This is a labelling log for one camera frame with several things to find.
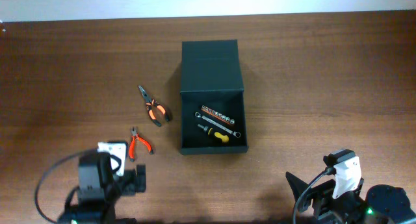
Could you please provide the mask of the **small red-handled cutters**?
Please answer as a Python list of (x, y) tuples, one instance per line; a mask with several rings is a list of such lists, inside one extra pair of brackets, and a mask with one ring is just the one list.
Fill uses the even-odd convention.
[(154, 153), (151, 144), (147, 140), (140, 137), (139, 133), (137, 132), (136, 127), (133, 127), (131, 129), (131, 137), (132, 137), (132, 140), (131, 140), (131, 143), (129, 145), (129, 149), (127, 152), (127, 155), (131, 162), (134, 162), (136, 160), (135, 147), (137, 145), (137, 142), (140, 142), (143, 145), (145, 145), (150, 155)]

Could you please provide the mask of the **silver double-ended wrench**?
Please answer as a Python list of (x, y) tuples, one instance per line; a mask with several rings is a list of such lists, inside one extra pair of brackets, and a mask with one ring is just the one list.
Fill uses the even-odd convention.
[(241, 133), (240, 132), (237, 132), (237, 131), (233, 131), (231, 129), (228, 129), (227, 127), (225, 127), (225, 126), (217, 123), (216, 121), (214, 121), (214, 120), (212, 120), (212, 119), (210, 119), (210, 118), (208, 118), (206, 116), (201, 115), (199, 112), (195, 112), (194, 115), (197, 118), (201, 118), (201, 119), (205, 120), (206, 122), (211, 123), (212, 125), (218, 127), (219, 129), (222, 129), (223, 131), (225, 131), (225, 132), (233, 135), (236, 138), (240, 138), (241, 137)]

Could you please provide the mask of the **orange black needle-nose pliers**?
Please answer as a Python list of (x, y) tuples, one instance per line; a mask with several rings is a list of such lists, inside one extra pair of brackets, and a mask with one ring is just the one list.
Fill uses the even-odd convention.
[(171, 121), (171, 117), (167, 109), (163, 105), (158, 103), (154, 98), (150, 97), (150, 95), (145, 91), (145, 89), (141, 85), (138, 85), (138, 89), (140, 90), (140, 93), (142, 94), (145, 100), (145, 106), (148, 116), (156, 126), (161, 127), (162, 124), (157, 120), (155, 110), (158, 110), (162, 114), (166, 122)]

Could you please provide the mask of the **yellow black stubby screwdriver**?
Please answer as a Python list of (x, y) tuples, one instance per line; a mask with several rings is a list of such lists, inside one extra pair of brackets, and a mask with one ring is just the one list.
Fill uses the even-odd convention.
[(229, 142), (229, 136), (219, 133), (218, 131), (215, 131), (212, 127), (204, 126), (201, 124), (197, 124), (197, 127), (201, 129), (208, 137), (216, 140), (220, 143), (228, 143)]

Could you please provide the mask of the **orange socket bit rail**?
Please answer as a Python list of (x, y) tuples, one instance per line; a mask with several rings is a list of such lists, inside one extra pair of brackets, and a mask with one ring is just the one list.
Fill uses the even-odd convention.
[(214, 117), (215, 119), (218, 119), (224, 123), (227, 123), (228, 125), (233, 126), (235, 124), (235, 120), (231, 119), (228, 116), (225, 116), (221, 114), (220, 112), (217, 112), (216, 110), (213, 110), (212, 108), (209, 108), (208, 106), (202, 105), (201, 110), (205, 112), (206, 114), (209, 114), (210, 116)]

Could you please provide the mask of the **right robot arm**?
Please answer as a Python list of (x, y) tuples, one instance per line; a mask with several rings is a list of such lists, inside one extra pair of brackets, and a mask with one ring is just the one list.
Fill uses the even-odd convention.
[(287, 172), (285, 177), (295, 199), (291, 218), (293, 223), (297, 223), (297, 215), (308, 208), (313, 209), (309, 223), (415, 223), (415, 211), (411, 209), (410, 199), (403, 188), (375, 185), (362, 199), (360, 193), (364, 180), (361, 179), (358, 188), (333, 198), (333, 179), (311, 187), (292, 173)]

